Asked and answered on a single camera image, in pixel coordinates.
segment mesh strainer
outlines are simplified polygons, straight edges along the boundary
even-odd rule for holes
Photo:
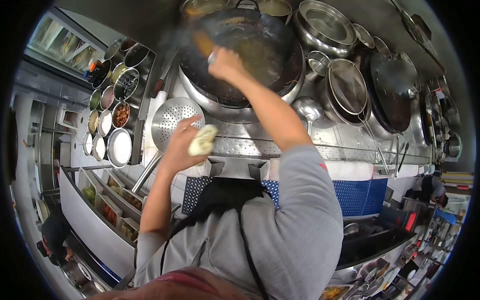
[[[163,156],[163,152],[167,149],[168,141],[177,128],[177,124],[181,120],[195,115],[199,115],[202,118],[195,121],[193,126],[197,128],[205,126],[205,116],[202,109],[196,102],[186,97],[176,97],[167,100],[157,109],[152,120],[152,139],[158,152],[145,167],[145,170],[132,188],[132,192],[137,193],[153,169],[155,169],[160,158]]]

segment gray shirt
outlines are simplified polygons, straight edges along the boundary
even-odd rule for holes
[[[446,192],[444,184],[436,176],[432,176],[432,187],[433,187],[432,194],[434,195],[435,198],[440,198]]]
[[[332,180],[314,146],[297,146],[283,153],[279,197],[280,210],[266,193],[243,206],[253,263],[271,299],[318,300],[338,263],[343,221]],[[155,233],[139,236],[136,287],[161,275],[164,244]],[[170,240],[163,273],[190,265],[235,284],[251,299],[261,299],[235,210],[210,215]]]

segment hand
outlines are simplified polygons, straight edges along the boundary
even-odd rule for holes
[[[167,150],[160,161],[158,170],[163,169],[171,174],[176,174],[206,160],[208,155],[190,156],[187,152],[190,142],[198,132],[198,129],[191,124],[200,119],[200,116],[193,116],[178,123],[177,128],[170,137]]]
[[[65,260],[68,260],[73,256],[73,250],[69,247],[67,247],[67,256],[65,256]]]
[[[239,76],[251,77],[243,67],[240,56],[233,50],[215,46],[213,54],[215,55],[215,61],[208,65],[208,72],[216,79],[225,80],[234,85]]]

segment white powder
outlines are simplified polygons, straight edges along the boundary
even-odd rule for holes
[[[98,154],[100,159],[103,159],[105,157],[105,142],[103,141],[103,138],[99,138],[96,140],[95,152]]]
[[[119,132],[113,141],[113,156],[119,164],[126,164],[132,154],[130,136],[126,132]]]
[[[92,135],[89,134],[87,135],[87,140],[85,141],[85,149],[87,150],[87,153],[92,152]]]
[[[112,114],[108,113],[103,115],[100,123],[100,131],[102,132],[102,135],[107,135],[107,133],[110,131],[111,126],[112,126]]]

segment blue perforated panel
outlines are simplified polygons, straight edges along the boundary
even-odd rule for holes
[[[182,213],[189,215],[197,204],[203,188],[211,182],[210,177],[187,178],[183,197]],[[272,195],[275,206],[280,209],[278,201],[278,181],[264,180],[262,185]],[[366,181],[333,181],[335,194],[340,202],[343,216],[364,216],[377,214],[382,209],[385,198],[387,179]]]

